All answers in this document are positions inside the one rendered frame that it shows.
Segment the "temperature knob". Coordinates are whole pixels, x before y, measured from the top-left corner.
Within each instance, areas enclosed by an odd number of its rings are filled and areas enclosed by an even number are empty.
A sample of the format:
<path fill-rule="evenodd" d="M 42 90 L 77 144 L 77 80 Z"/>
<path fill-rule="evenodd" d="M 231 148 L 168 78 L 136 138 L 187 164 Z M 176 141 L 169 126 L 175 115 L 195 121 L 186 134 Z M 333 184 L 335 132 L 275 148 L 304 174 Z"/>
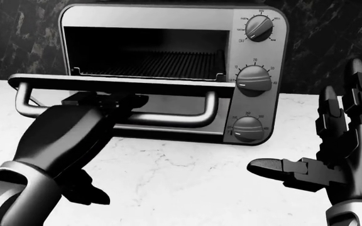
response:
<path fill-rule="evenodd" d="M 263 139 L 265 132 L 261 122 L 257 118 L 244 116 L 234 123 L 233 135 L 239 141 L 250 143 Z"/>

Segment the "timer knob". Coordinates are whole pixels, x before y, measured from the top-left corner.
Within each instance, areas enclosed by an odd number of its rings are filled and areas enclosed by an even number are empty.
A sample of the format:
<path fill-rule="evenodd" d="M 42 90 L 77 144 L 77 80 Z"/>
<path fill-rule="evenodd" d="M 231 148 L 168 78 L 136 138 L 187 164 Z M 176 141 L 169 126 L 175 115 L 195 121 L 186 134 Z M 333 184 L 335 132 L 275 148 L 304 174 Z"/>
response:
<path fill-rule="evenodd" d="M 244 67 L 236 77 L 238 90 L 248 97 L 257 97 L 271 90 L 272 81 L 268 72 L 258 65 Z"/>

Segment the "silver toaster oven body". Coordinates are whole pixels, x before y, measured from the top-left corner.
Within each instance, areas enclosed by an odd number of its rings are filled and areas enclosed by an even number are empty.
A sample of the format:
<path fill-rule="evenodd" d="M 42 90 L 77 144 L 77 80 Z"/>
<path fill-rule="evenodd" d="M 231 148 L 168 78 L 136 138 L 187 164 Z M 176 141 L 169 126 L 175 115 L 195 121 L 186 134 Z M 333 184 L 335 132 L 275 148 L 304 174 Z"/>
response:
<path fill-rule="evenodd" d="M 72 4 L 58 26 L 68 75 L 149 97 L 115 135 L 247 146 L 270 138 L 288 38 L 278 9 Z"/>

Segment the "function selector knob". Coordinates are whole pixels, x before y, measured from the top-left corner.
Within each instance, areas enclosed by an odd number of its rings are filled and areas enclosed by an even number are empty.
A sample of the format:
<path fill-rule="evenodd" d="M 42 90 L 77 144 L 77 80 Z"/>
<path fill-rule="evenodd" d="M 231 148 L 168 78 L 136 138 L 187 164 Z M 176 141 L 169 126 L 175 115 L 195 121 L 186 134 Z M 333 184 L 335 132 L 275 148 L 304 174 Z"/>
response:
<path fill-rule="evenodd" d="M 264 15 L 253 16 L 245 26 L 246 37 L 254 42 L 262 42 L 270 37 L 273 31 L 273 22 Z"/>

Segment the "toaster oven door with handle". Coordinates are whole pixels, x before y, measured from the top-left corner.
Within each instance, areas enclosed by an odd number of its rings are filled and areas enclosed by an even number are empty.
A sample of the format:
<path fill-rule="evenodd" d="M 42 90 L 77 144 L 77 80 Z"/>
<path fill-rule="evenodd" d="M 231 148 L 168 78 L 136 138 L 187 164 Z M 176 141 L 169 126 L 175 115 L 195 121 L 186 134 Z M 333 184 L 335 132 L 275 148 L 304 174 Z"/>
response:
<path fill-rule="evenodd" d="M 15 108 L 22 115 L 37 118 L 48 107 L 30 105 L 33 89 L 103 92 L 127 92 L 148 95 L 141 112 L 134 113 L 127 124 L 204 127 L 214 120 L 220 99 L 230 99 L 235 86 L 228 82 L 197 82 L 191 80 L 155 80 L 148 78 L 86 77 L 68 75 L 37 75 L 17 73 L 8 78 L 17 90 Z"/>

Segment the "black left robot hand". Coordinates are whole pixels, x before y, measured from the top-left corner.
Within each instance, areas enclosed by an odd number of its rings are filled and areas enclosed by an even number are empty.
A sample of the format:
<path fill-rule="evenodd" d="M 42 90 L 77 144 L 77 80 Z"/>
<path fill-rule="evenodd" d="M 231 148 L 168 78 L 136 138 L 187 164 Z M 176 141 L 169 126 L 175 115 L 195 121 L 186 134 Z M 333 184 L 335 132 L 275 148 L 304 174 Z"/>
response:
<path fill-rule="evenodd" d="M 146 95 L 77 92 L 49 107 L 21 137 L 14 160 L 36 167 L 58 184 L 72 203 L 108 205 L 83 167 L 112 139 L 113 127 L 148 102 Z"/>

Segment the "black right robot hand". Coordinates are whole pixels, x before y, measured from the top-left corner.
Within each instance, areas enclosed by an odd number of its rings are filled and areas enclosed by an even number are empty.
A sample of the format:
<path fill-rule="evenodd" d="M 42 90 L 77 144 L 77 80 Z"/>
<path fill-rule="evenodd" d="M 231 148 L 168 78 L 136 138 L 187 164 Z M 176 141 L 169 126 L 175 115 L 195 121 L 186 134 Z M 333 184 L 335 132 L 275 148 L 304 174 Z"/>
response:
<path fill-rule="evenodd" d="M 254 159 L 250 173 L 282 181 L 304 191 L 327 191 L 335 205 L 362 200 L 362 61 L 349 60 L 344 69 L 345 94 L 337 97 L 331 86 L 319 94 L 315 122 L 322 142 L 315 159 Z"/>

